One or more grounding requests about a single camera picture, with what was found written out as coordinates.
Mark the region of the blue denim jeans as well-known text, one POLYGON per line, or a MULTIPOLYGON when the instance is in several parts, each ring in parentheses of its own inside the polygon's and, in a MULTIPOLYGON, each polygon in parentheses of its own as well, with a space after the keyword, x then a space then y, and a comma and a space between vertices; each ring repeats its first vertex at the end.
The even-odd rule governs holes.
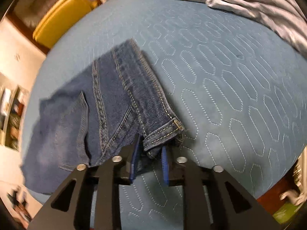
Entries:
POLYGON ((136 135, 143 139, 142 169, 183 131, 145 56, 128 39, 40 102, 21 166, 25 185, 51 194, 77 165, 101 165, 136 135))

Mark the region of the blue quilted bed mattress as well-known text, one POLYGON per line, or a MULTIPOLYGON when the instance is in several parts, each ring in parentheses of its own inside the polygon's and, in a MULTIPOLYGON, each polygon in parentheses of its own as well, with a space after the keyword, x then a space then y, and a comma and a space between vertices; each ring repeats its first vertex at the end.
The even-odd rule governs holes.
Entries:
POLYGON ((110 0, 55 44, 26 109, 23 161, 40 102, 128 39, 184 131, 120 187, 123 229, 183 228, 182 188, 162 177, 164 145, 202 167, 222 166, 254 197, 292 167, 306 146, 306 59, 262 24, 180 0, 110 0))

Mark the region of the yellow leather chair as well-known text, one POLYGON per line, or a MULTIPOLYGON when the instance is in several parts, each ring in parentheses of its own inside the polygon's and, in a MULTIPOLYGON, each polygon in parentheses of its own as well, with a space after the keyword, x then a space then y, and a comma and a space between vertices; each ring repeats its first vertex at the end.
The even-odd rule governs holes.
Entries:
POLYGON ((98 6, 97 1, 58 0, 41 19, 33 39, 51 49, 80 19, 98 6))

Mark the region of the cream wardrobe shelf unit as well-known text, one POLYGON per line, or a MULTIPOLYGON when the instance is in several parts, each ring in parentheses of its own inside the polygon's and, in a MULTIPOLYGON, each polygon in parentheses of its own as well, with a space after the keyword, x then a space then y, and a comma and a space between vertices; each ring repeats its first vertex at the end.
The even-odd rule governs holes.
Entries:
POLYGON ((14 218, 34 217, 41 204, 24 185, 22 130, 26 107, 46 55, 1 19, 1 200, 14 218))

